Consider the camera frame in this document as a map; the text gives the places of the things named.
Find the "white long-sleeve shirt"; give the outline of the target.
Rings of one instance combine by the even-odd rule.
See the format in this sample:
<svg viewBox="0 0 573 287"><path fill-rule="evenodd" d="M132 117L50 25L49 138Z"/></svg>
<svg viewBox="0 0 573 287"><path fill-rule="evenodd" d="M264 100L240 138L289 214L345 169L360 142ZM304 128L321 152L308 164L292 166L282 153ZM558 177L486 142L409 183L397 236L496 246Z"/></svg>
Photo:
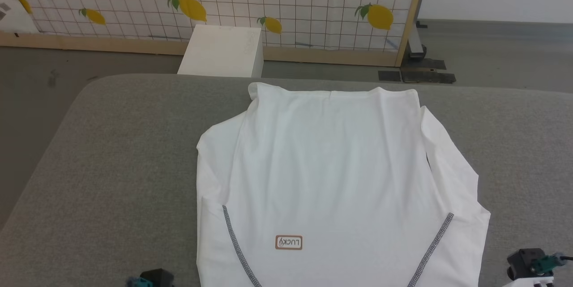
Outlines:
<svg viewBox="0 0 573 287"><path fill-rule="evenodd" d="M199 139L202 287L477 287L490 213L415 90L249 85Z"/></svg>

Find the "white box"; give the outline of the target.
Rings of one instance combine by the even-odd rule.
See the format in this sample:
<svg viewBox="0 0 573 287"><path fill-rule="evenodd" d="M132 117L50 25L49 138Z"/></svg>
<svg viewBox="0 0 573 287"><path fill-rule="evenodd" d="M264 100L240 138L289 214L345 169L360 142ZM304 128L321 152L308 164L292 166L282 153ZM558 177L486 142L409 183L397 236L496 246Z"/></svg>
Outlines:
<svg viewBox="0 0 573 287"><path fill-rule="evenodd" d="M261 77L263 65L261 28L197 25L178 74Z"/></svg>

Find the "lemon print grid partition panel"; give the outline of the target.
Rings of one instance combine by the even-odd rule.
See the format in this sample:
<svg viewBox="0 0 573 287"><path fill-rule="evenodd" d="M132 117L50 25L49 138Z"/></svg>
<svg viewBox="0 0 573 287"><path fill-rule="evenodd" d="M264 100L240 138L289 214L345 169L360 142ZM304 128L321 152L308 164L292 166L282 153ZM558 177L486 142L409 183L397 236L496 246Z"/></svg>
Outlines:
<svg viewBox="0 0 573 287"><path fill-rule="evenodd" d="M265 59L401 64L421 0L11 0L0 46L181 55L199 26L259 28ZM0 24L7 12L0 6Z"/></svg>

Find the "dark metal panel foot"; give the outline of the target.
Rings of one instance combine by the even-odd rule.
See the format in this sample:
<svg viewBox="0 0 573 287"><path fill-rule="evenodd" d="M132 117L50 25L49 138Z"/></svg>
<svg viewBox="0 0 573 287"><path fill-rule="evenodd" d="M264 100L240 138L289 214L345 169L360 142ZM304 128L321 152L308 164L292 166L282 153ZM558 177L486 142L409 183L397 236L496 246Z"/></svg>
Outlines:
<svg viewBox="0 0 573 287"><path fill-rule="evenodd" d="M427 47L422 44L418 29L428 26L415 22L408 39L407 47L398 68L381 69L378 80L381 82L453 84L457 79L454 73L446 72L443 60L426 57Z"/></svg>

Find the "white panel with grey shapes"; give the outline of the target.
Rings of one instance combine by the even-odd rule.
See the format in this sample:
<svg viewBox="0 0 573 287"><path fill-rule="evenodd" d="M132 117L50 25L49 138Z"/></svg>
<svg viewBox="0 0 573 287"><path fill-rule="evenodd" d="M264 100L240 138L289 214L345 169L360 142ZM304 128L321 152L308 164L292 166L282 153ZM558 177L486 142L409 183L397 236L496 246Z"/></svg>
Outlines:
<svg viewBox="0 0 573 287"><path fill-rule="evenodd" d="M38 34L33 18L20 0L0 0L0 31Z"/></svg>

